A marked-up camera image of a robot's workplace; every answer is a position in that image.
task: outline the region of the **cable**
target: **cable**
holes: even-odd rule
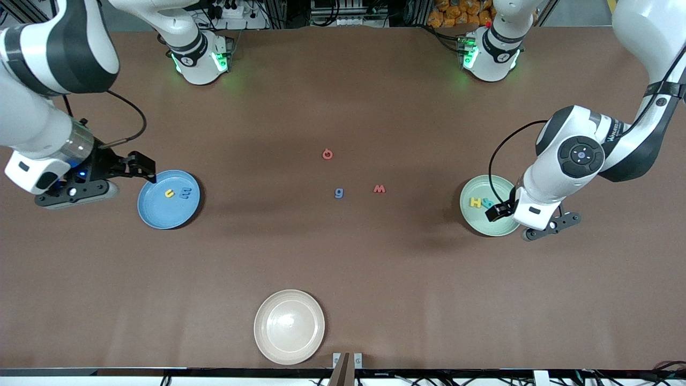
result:
[[[62,99],[64,100],[64,107],[67,108],[67,114],[69,114],[70,117],[74,118],[74,114],[71,112],[71,105],[69,105],[69,100],[67,99],[67,96],[62,95]]]
[[[676,59],[674,59],[674,62],[672,62],[672,65],[670,66],[670,69],[667,70],[667,72],[665,73],[665,75],[662,77],[662,80],[660,80],[660,87],[662,86],[662,84],[664,84],[665,82],[667,82],[667,78],[669,78],[671,72],[674,70],[674,68],[676,67],[676,65],[681,61],[681,58],[683,58],[684,53],[686,53],[686,45],[685,45],[684,47],[681,48],[681,52],[680,52],[679,55],[676,57]],[[643,108],[643,110],[642,110],[641,113],[639,114],[638,118],[636,118],[636,120],[634,121],[634,123],[632,123],[631,126],[629,126],[629,129],[628,129],[627,131],[625,131],[625,132],[623,132],[622,134],[619,135],[618,139],[619,139],[619,138],[622,138],[624,135],[629,134],[629,132],[630,132],[634,127],[636,127],[636,125],[638,125],[638,123],[641,121],[641,119],[644,117],[644,115],[646,114],[646,112],[647,112],[648,109],[650,108],[650,105],[652,105],[652,103],[655,102],[655,99],[657,98],[657,95],[658,95],[658,94],[655,93],[655,94],[652,95],[652,97],[650,97],[650,101],[648,101],[648,103],[646,104],[646,107]]]
[[[500,196],[498,195],[498,193],[496,193],[495,188],[493,187],[493,178],[492,178],[493,175],[491,174],[491,169],[493,168],[493,160],[495,159],[495,155],[498,154],[498,151],[500,150],[500,148],[503,147],[503,145],[504,145],[507,141],[509,141],[510,138],[512,138],[512,137],[514,137],[515,135],[517,135],[520,131],[524,130],[525,128],[527,128],[527,127],[529,127],[529,126],[533,126],[533,125],[535,125],[535,124],[544,124],[544,123],[547,123],[547,122],[548,122],[547,120],[533,121],[533,122],[527,123],[526,125],[524,125],[524,126],[518,128],[518,129],[515,130],[512,134],[508,135],[507,138],[505,138],[505,139],[500,143],[500,145],[498,145],[498,147],[495,148],[495,151],[493,152],[493,155],[490,156],[490,161],[488,162],[488,184],[490,185],[490,189],[493,191],[493,194],[495,194],[495,196],[498,198],[498,201],[500,201],[500,203],[501,203],[502,205],[505,205],[505,203],[503,202],[503,199],[500,198]]]
[[[241,41],[241,35],[243,34],[243,30],[238,31],[238,37],[236,40],[233,41],[233,49],[231,50],[231,56],[236,53],[236,50],[238,49],[238,42]]]
[[[212,19],[210,19],[210,15],[207,14],[207,11],[203,7],[200,7],[200,10],[202,11],[202,13],[205,14],[205,17],[210,22],[210,27],[212,27],[212,30],[216,31],[217,28],[215,28],[214,23],[212,22]]]
[[[164,376],[162,377],[162,382],[160,382],[160,386],[169,386],[172,384],[172,376],[167,374],[166,371],[163,372]]]
[[[329,25],[333,24],[336,19],[338,19],[338,14],[340,12],[341,4],[339,0],[331,0],[331,15],[326,19],[326,21],[323,24],[317,24],[313,21],[310,21],[312,25],[316,25],[317,27],[328,27]]]
[[[671,362],[665,363],[664,365],[662,365],[660,367],[656,367],[656,368],[652,369],[652,371],[664,370],[664,369],[671,367],[671,366],[674,366],[674,365],[686,365],[686,361],[671,361]]]
[[[262,14],[264,15],[265,19],[269,19],[269,22],[272,24],[272,25],[271,25],[271,28],[270,28],[271,30],[274,29],[274,26],[275,26],[275,25],[278,26],[278,23],[275,23],[275,22],[274,22],[274,19],[272,19],[272,16],[271,16],[269,13],[267,13],[267,11],[265,11],[264,7],[262,6],[262,3],[260,3],[259,1],[257,1],[257,6],[259,7],[260,11],[262,11]],[[283,21],[283,20],[281,20],[281,19],[277,19],[277,20],[280,21],[280,22],[282,22],[282,23],[284,23],[284,24],[286,23],[285,21]]]
[[[468,53],[469,53],[469,52],[468,52],[467,50],[465,50],[465,49],[456,49],[456,48],[453,48],[453,47],[449,46],[447,43],[445,43],[443,40],[441,40],[441,39],[445,39],[445,40],[448,40],[448,41],[457,42],[457,41],[458,41],[458,37],[457,37],[457,36],[448,36],[448,35],[440,34],[440,33],[438,33],[433,27],[430,27],[430,26],[428,26],[428,25],[416,24],[416,25],[413,25],[413,27],[420,27],[420,28],[422,28],[423,30],[425,30],[425,31],[429,32],[430,34],[434,35],[434,36],[438,39],[438,41],[440,42],[440,44],[443,45],[443,47],[446,47],[448,50],[450,50],[450,51],[452,51],[452,52],[457,52],[458,54],[468,54]]]
[[[142,127],[141,127],[141,130],[138,130],[138,132],[137,132],[136,134],[134,134],[134,135],[132,135],[132,136],[130,136],[130,137],[118,139],[117,141],[112,141],[112,142],[110,142],[110,143],[108,143],[108,144],[100,145],[99,148],[102,149],[102,150],[104,150],[104,149],[109,149],[109,148],[113,148],[113,147],[115,147],[115,146],[119,146],[119,145],[121,145],[121,144],[125,144],[126,142],[133,141],[134,139],[140,137],[141,134],[143,134],[143,132],[144,132],[145,129],[147,128],[147,119],[145,118],[145,114],[143,114],[143,111],[141,111],[141,110],[138,108],[138,106],[136,106],[136,105],[133,104],[131,101],[129,101],[128,99],[124,98],[123,96],[119,95],[118,93],[115,93],[114,91],[107,90],[106,92],[107,92],[108,94],[110,94],[110,95],[112,95],[112,96],[114,96],[114,97],[120,99],[121,101],[123,101],[124,103],[128,104],[129,106],[131,106],[131,107],[141,116],[141,119],[143,120],[143,125],[142,125]]]
[[[598,375],[600,375],[600,376],[603,377],[603,378],[609,379],[610,382],[614,383],[614,384],[617,385],[617,386],[624,386],[623,384],[621,384],[620,382],[618,382],[616,379],[614,379],[614,378],[612,378],[612,377],[610,377],[610,376],[607,376],[607,375],[605,375],[605,374],[599,372],[598,370],[594,370],[593,372],[597,373]]]

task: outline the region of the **brown table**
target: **brown table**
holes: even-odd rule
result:
[[[460,184],[517,127],[570,104],[633,119],[647,75],[610,29],[533,29],[496,84],[422,30],[246,32],[233,72],[206,87],[175,73],[154,34],[113,38],[113,90],[150,121],[119,151],[194,173],[206,205],[158,231],[136,211],[142,181],[53,212],[1,178],[2,367],[275,367],[252,322],[284,288],[327,318],[301,367],[343,350],[366,367],[430,368],[646,368],[686,354],[683,108],[646,176],[598,178],[565,201],[581,226],[526,243],[476,236],[456,212]],[[110,96],[71,104],[103,140],[138,130]],[[496,173],[515,180],[537,133],[514,138]]]

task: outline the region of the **blue plate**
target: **blue plate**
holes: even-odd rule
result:
[[[157,229],[184,225],[198,210],[200,186],[193,176],[182,170],[157,174],[157,183],[147,182],[138,195],[141,220]]]

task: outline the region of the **metal frame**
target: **metal frame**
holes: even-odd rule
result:
[[[49,20],[30,0],[0,0],[0,5],[19,23],[43,23]]]
[[[545,4],[545,7],[543,7],[543,10],[541,13],[539,13],[539,18],[536,21],[537,26],[543,26],[543,24],[546,22],[550,14],[555,10],[555,7],[558,5],[560,0],[548,0],[548,3]]]

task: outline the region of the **control button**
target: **control button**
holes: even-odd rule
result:
[[[593,162],[589,163],[589,169],[591,169],[592,172],[597,171],[600,169],[600,166],[602,166],[603,160],[605,160],[605,156],[602,152],[596,152],[593,156]]]
[[[591,138],[586,138],[585,140],[580,139],[579,143],[584,144],[586,146],[590,146],[592,149],[597,150],[600,147],[600,145],[596,141],[593,141],[593,140],[589,141],[589,139],[591,139]]]
[[[571,153],[571,149],[576,146],[576,141],[574,138],[569,138],[568,140],[564,141],[562,145],[560,146],[560,153],[559,157],[561,159],[567,159],[569,158],[569,153]]]
[[[38,182],[36,182],[36,188],[47,189],[55,180],[57,180],[57,174],[53,172],[43,173],[38,179]]]
[[[589,172],[589,170],[585,166],[577,165],[574,161],[567,161],[562,164],[562,171],[575,179],[580,179],[582,177],[586,177],[592,172]]]
[[[593,161],[593,150],[590,146],[585,144],[576,146],[571,149],[571,159],[579,165],[591,163],[591,161]]]

